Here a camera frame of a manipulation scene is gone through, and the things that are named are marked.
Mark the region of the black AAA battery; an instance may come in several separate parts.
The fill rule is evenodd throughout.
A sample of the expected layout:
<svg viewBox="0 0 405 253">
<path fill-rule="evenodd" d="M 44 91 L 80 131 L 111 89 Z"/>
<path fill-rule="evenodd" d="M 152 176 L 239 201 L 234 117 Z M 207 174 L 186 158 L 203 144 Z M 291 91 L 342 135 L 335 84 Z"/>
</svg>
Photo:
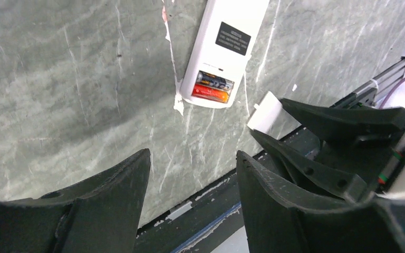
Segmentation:
<svg viewBox="0 0 405 253">
<path fill-rule="evenodd" d="M 225 91 L 230 91 L 234 86 L 234 82 L 230 80 L 203 71 L 198 72 L 196 83 Z"/>
</svg>

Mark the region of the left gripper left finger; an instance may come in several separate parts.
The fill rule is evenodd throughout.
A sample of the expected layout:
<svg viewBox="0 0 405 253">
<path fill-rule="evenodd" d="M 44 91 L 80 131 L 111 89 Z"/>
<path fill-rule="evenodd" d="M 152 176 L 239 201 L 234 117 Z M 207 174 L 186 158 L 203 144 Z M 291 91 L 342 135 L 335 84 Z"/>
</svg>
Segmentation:
<svg viewBox="0 0 405 253">
<path fill-rule="evenodd" d="M 150 150 L 38 199 L 0 201 L 0 252 L 132 252 Z"/>
</svg>

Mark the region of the red AAA battery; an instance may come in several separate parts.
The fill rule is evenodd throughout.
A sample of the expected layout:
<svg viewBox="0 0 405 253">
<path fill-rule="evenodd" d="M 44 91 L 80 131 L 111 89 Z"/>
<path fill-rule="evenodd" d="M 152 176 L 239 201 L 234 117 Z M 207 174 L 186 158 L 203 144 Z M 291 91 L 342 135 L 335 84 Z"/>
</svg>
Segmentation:
<svg viewBox="0 0 405 253">
<path fill-rule="evenodd" d="M 195 84 L 191 96 L 220 103 L 227 103 L 229 99 L 228 92 L 200 84 Z"/>
</svg>

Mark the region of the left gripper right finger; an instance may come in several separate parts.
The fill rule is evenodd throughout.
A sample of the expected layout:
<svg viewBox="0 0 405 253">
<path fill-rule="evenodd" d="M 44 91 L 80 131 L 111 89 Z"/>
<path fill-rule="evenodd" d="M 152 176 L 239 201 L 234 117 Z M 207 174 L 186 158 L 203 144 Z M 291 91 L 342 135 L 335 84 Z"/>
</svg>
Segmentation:
<svg viewBox="0 0 405 253">
<path fill-rule="evenodd" d="M 250 252 L 405 252 L 405 200 L 358 205 L 300 188 L 237 152 Z"/>
</svg>

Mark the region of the white remote control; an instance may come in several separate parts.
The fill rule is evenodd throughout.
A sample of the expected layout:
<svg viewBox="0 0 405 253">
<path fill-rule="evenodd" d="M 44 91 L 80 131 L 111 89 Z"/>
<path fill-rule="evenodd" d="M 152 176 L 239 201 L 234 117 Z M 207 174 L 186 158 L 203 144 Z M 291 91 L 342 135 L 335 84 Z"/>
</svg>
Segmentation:
<svg viewBox="0 0 405 253">
<path fill-rule="evenodd" d="M 186 102 L 213 109 L 233 105 L 268 5 L 268 1 L 207 2 L 179 90 Z M 230 91 L 222 90 L 229 94 L 227 103 L 191 96 L 195 84 L 199 84 L 199 71 L 234 82 Z"/>
</svg>

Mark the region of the white battery cover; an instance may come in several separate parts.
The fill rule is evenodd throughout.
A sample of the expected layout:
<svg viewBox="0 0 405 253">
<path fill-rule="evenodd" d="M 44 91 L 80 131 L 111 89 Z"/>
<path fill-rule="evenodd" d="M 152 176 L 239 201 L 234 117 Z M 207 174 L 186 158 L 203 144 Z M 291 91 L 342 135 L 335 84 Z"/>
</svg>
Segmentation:
<svg viewBox="0 0 405 253">
<path fill-rule="evenodd" d="M 280 100 L 271 91 L 268 91 L 263 99 L 254 105 L 255 111 L 249 118 L 247 127 L 251 130 L 269 133 L 282 108 Z"/>
</svg>

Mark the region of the black base frame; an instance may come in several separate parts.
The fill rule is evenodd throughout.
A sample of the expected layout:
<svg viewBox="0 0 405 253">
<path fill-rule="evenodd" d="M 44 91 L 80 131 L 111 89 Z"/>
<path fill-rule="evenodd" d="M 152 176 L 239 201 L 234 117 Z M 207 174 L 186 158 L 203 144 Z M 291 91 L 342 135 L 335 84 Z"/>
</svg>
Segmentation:
<svg viewBox="0 0 405 253">
<path fill-rule="evenodd" d="M 367 81 L 334 107 L 372 106 L 405 73 L 405 57 Z M 211 252 L 243 226 L 237 174 L 233 169 L 178 208 L 138 230 L 134 252 Z"/>
</svg>

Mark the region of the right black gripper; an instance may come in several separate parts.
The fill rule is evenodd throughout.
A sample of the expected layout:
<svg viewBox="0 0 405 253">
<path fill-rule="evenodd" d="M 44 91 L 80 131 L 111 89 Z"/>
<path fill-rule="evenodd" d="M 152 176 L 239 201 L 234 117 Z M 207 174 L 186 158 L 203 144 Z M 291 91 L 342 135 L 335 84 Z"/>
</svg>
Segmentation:
<svg viewBox="0 0 405 253">
<path fill-rule="evenodd" d="M 282 177 L 311 193 L 348 203 L 360 202 L 367 186 L 370 192 L 405 196 L 404 108 L 340 109 L 289 99 L 280 102 L 296 121 L 326 142 L 387 135 L 351 148 L 325 144 L 314 161 L 284 142 L 252 130 L 251 135 L 271 156 Z"/>
</svg>

